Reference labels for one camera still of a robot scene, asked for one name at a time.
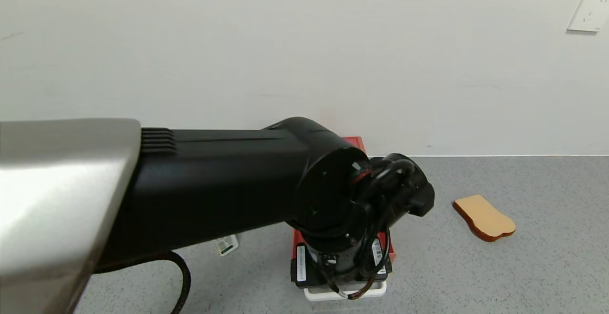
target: white tag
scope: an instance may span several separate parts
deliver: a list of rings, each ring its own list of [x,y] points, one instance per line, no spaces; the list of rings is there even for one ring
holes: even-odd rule
[[[216,248],[218,249],[218,252],[222,256],[227,255],[234,249],[237,249],[237,246],[239,246],[237,236],[234,234],[218,238],[214,240],[214,242],[216,243]]]
[[[296,247],[296,281],[306,281],[306,247],[304,245]]]
[[[381,242],[378,238],[374,239],[374,243],[372,243],[372,254],[374,255],[374,265],[378,265],[381,259],[383,259],[383,250],[381,249]],[[385,270],[385,266],[377,272],[379,275],[384,275],[387,273]]]

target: wall outlet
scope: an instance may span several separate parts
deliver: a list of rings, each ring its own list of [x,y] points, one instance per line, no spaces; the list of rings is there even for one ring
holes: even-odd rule
[[[581,0],[568,30],[598,32],[609,17],[609,0]]]

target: speckled floor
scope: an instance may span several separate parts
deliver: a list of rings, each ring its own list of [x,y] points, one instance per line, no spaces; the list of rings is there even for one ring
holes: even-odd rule
[[[291,229],[178,250],[192,273],[184,314],[609,313],[609,157],[421,157],[436,190],[425,218],[392,227],[398,253],[380,299],[309,303],[290,282]],[[516,223],[486,243],[453,200],[480,193]],[[170,262],[94,275],[78,314],[169,314],[181,287]]]

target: toy bread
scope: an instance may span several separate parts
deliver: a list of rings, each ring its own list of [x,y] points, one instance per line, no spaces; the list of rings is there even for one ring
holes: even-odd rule
[[[511,236],[516,231],[514,221],[496,210],[482,195],[458,199],[452,207],[467,221],[471,231],[487,242]]]

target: white wall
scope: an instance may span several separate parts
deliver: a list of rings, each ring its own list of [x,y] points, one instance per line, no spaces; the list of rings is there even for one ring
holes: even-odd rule
[[[609,154],[609,26],[579,0],[0,0],[0,120],[260,128],[372,154]]]

